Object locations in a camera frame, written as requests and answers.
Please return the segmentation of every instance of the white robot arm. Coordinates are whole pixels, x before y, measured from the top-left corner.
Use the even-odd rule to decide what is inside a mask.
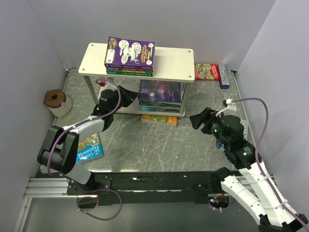
[[[203,123],[201,131],[215,136],[224,148],[225,156],[247,179],[257,197],[244,188],[227,168],[213,173],[216,180],[213,187],[233,196],[254,218],[261,232],[291,232],[302,227],[308,230],[307,218],[298,215],[287,203],[270,178],[258,150],[243,138],[244,127],[240,118],[223,114],[236,111],[235,101],[228,99],[224,106],[226,108],[220,111],[207,107],[202,113],[190,116],[192,126],[198,129]]]

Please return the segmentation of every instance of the zip tie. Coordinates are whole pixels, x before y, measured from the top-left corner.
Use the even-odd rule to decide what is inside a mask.
[[[288,200],[287,199],[284,199],[283,201],[282,201],[282,203],[280,203],[279,205],[277,205],[277,206],[274,206],[274,207],[265,207],[264,206],[264,208],[265,209],[278,209],[280,206],[282,206],[283,204],[287,204],[288,203]]]
[[[267,179],[269,179],[269,178],[270,178],[270,175],[267,174],[267,175],[264,176],[263,178],[258,178],[257,181],[251,181],[251,182],[249,181],[249,184],[258,183],[258,182],[260,182],[260,181],[267,180]]]

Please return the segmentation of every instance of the colorful book on floor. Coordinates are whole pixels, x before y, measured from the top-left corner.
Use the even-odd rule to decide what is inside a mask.
[[[195,64],[195,79],[202,81],[219,81],[219,68],[217,64]]]
[[[168,127],[176,127],[177,126],[177,117],[171,116],[155,116],[155,115],[142,115],[141,121],[144,123],[150,123],[155,125],[162,125]]]
[[[181,105],[182,83],[172,81],[140,80],[140,101],[164,102]]]
[[[105,67],[153,70],[155,43],[109,37]]]
[[[78,144],[76,161],[86,161],[103,156],[103,149],[98,134],[93,134]]]

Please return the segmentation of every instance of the stack of books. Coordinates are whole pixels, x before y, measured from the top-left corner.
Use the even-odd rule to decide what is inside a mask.
[[[153,76],[155,43],[109,37],[105,67],[107,74]]]
[[[181,82],[140,80],[140,111],[179,113],[182,88]]]

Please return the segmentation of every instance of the metal frame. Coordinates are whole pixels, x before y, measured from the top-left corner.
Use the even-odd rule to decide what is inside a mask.
[[[93,88],[93,85],[92,85],[92,82],[90,80],[90,77],[89,76],[83,76],[87,85],[88,85],[88,88],[90,90],[90,93],[91,93],[91,96],[93,98],[93,101],[95,102],[95,104],[97,105],[98,104],[98,96],[96,95],[96,92],[95,92],[95,89]]]

